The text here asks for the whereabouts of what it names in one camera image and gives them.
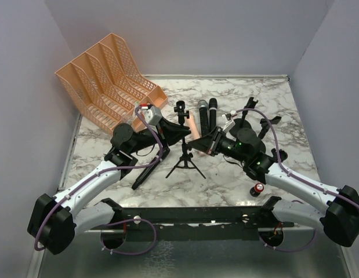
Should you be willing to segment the black microphone white band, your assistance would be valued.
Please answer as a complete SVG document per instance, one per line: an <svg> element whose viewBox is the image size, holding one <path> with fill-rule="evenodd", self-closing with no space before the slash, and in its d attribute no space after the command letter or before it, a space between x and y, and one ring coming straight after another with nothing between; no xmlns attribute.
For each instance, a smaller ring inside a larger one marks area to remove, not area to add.
<svg viewBox="0 0 359 278"><path fill-rule="evenodd" d="M131 188L133 190L136 190L142 183L145 182L145 180L149 177L149 175L155 170L155 168L163 161L166 159L166 157L169 155L170 153L170 148L169 147L164 147L163 148L163 152L162 152L162 156L160 158L160 160L153 166L150 166L148 168L145 168L140 175L137 177L136 181L133 183L133 185L131 186Z"/></svg>

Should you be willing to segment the black tripod microphone stand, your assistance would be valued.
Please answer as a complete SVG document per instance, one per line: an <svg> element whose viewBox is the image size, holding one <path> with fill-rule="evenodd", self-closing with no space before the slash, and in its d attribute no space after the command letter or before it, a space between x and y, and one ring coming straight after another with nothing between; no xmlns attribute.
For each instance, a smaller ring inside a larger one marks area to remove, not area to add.
<svg viewBox="0 0 359 278"><path fill-rule="evenodd" d="M174 112L177 113L178 122L181 127L184 127L185 119L190 118L190 113L186 110L184 101L177 101L176 106L174 107ZM187 169L187 170L197 170L200 175L206 179L205 175L200 171L200 169L192 162L193 154L190 152L191 147L186 143L185 138L182 138L182 155L179 158L178 162L172 167L170 172L166 175L165 178L168 178L176 169Z"/></svg>

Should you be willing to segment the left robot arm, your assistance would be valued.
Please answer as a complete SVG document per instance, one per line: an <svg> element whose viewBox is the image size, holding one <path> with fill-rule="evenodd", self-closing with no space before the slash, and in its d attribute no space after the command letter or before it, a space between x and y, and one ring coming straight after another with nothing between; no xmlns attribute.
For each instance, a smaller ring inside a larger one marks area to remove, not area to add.
<svg viewBox="0 0 359 278"><path fill-rule="evenodd" d="M146 126L135 132L127 123L113 130L111 149L97 167L72 187L53 196L44 193L35 202L27 232L34 237L36 251L52 254L64 251L75 235L99 225L109 224L115 214L107 202L87 204L132 170L153 170L176 144L191 133L189 127L163 117L140 117Z"/></svg>

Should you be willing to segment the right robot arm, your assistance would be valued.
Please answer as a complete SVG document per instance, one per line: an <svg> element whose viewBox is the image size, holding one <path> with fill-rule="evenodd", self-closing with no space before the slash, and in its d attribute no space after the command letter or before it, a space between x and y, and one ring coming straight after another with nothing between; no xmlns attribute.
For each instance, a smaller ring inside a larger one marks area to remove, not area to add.
<svg viewBox="0 0 359 278"><path fill-rule="evenodd" d="M243 171L252 180L280 188L304 201L289 204L279 200L271 209L281 222L295 222L322 230L333 242L350 247L359 235L359 195L343 188L309 179L281 163L282 150L266 154L262 140L250 128L237 132L235 140L227 138L221 128L189 142L189 146L210 156L222 154L244 164Z"/></svg>

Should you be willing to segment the peach pink microphone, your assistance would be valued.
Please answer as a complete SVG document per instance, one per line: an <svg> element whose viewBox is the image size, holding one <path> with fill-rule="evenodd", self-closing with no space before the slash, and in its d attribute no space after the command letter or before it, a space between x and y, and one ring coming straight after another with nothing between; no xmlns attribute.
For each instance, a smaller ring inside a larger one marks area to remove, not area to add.
<svg viewBox="0 0 359 278"><path fill-rule="evenodd" d="M201 138L200 133L197 129L197 125L195 123L194 115L191 112L189 113L189 118L186 118L186 125L190 128L193 140Z"/></svg>

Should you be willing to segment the black microphone silver grille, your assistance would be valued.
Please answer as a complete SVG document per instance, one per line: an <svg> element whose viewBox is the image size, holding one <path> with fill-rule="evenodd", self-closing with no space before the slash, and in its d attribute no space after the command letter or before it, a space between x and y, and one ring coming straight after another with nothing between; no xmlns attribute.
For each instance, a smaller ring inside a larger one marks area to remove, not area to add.
<svg viewBox="0 0 359 278"><path fill-rule="evenodd" d="M208 103L205 100L198 102L201 136L204 137L209 133L209 119L208 119Z"/></svg>

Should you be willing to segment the peach plastic file organizer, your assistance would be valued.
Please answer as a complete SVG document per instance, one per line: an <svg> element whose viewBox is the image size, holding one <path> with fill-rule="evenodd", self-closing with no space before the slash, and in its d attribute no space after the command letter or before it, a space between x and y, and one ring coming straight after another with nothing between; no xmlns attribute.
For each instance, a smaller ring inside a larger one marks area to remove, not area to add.
<svg viewBox="0 0 359 278"><path fill-rule="evenodd" d="M113 33L55 74L80 114L108 134L120 123L144 129L135 101L160 109L168 103L161 87L140 73L125 40Z"/></svg>

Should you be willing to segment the red black small bottle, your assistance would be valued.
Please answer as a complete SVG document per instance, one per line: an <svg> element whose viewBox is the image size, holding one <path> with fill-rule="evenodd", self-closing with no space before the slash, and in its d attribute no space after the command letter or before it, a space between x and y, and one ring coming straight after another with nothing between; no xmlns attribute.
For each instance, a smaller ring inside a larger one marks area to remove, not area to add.
<svg viewBox="0 0 359 278"><path fill-rule="evenodd" d="M249 190L249 193L253 197L258 197L263 191L264 191L264 185L261 183L257 183Z"/></svg>

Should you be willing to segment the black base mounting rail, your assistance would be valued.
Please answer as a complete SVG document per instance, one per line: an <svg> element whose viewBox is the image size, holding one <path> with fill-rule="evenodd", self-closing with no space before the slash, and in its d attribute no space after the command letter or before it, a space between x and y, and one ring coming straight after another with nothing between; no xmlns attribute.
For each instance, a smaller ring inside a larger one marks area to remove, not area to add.
<svg viewBox="0 0 359 278"><path fill-rule="evenodd" d="M128 242L258 240L259 229L271 232L280 223L271 206L131 207L103 199L114 212L106 240Z"/></svg>

